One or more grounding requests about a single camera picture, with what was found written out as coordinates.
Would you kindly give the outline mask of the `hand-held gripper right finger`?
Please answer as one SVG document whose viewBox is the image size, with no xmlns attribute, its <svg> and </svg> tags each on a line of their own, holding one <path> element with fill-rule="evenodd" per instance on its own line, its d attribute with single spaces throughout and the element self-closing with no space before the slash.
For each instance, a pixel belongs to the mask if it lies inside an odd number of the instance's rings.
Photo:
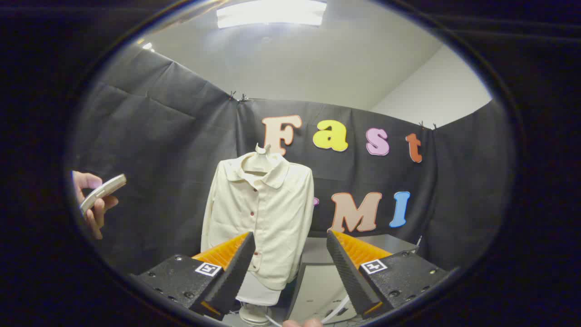
<svg viewBox="0 0 581 327">
<path fill-rule="evenodd" d="M 436 290 L 449 272 L 412 250 L 389 253 L 328 230 L 326 248 L 355 312 L 363 319 L 396 311 Z"/>
</svg>

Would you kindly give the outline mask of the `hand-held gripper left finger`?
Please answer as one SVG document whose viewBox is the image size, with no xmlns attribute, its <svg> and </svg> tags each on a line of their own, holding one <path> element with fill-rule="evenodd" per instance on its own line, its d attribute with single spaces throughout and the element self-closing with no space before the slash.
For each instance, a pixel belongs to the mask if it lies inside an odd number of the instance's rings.
<svg viewBox="0 0 581 327">
<path fill-rule="evenodd" d="M 191 257 L 173 255 L 131 278 L 173 306 L 221 321 L 234 305 L 255 248 L 253 232 L 246 232 Z"/>
</svg>

